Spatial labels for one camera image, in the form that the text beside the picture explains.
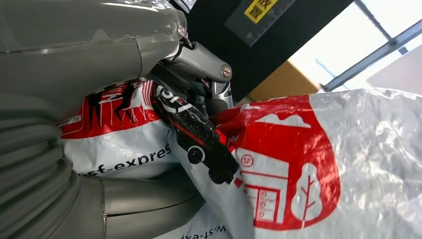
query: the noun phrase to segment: window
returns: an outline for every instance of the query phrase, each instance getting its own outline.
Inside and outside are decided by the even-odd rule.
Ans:
[[[422,18],[421,0],[362,0],[381,26],[395,37]]]
[[[420,9],[422,0],[355,0],[289,61],[330,91],[370,87],[366,79],[422,44],[403,35],[422,32]]]

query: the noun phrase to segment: metal bolt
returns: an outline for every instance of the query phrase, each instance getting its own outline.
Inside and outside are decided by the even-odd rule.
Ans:
[[[228,66],[223,66],[221,74],[224,78],[229,78],[231,76],[231,69]]]

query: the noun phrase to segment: red printed graphic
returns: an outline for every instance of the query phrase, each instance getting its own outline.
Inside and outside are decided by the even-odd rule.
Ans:
[[[94,137],[158,120],[153,87],[153,81],[136,80],[87,96],[75,117],[59,123],[62,138]]]
[[[297,230],[335,210],[338,168],[308,96],[250,103],[211,121],[228,138],[236,137],[233,147],[256,227]]]

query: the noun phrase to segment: wall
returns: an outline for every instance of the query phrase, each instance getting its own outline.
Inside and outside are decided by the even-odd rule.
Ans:
[[[422,95],[422,46],[391,63],[367,82],[373,87],[392,88]]]
[[[259,101],[274,97],[306,95],[316,93],[318,89],[317,85],[286,61],[249,93],[249,98]]]

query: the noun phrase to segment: cloud illustration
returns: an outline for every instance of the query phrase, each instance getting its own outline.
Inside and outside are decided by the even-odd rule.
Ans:
[[[305,123],[302,117],[300,117],[299,115],[292,115],[292,116],[287,117],[286,119],[281,120],[278,118],[276,114],[269,114],[258,119],[256,122],[273,123],[273,124],[278,124],[278,125],[302,127],[302,128],[311,128],[311,125]]]
[[[244,110],[260,110],[261,107],[259,106],[251,106],[250,104],[244,104],[242,107],[240,107],[240,112],[243,112]]]

